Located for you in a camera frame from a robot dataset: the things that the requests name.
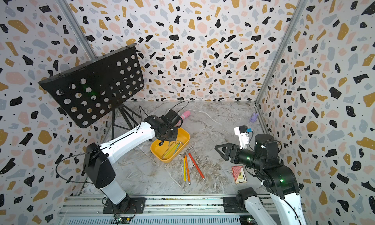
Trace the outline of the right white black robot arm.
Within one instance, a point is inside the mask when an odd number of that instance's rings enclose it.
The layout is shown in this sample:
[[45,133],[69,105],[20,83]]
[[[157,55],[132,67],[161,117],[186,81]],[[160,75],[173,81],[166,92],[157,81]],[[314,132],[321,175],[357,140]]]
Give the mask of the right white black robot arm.
[[293,171],[279,157],[279,143],[269,134],[255,136],[254,149],[241,148],[235,144],[215,146],[225,160],[254,170],[255,177],[269,192],[283,225],[304,225],[301,195]]

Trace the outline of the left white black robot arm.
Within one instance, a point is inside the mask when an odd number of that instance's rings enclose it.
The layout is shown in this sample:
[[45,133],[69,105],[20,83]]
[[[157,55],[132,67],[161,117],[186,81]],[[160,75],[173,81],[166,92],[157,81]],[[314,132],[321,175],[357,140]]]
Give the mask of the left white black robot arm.
[[84,158],[84,171],[97,189],[119,205],[128,196],[116,179],[113,165],[138,145],[156,138],[161,143],[177,140],[183,118],[170,109],[163,116],[150,115],[127,133],[101,145],[90,144]]

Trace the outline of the yellow hex key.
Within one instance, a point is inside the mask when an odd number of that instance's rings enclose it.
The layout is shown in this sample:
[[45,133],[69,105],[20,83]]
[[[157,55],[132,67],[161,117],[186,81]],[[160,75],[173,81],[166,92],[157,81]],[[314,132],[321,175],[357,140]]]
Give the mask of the yellow hex key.
[[178,156],[181,156],[183,158],[183,175],[184,175],[184,182],[187,180],[187,175],[186,175],[186,157],[184,154],[179,154]]

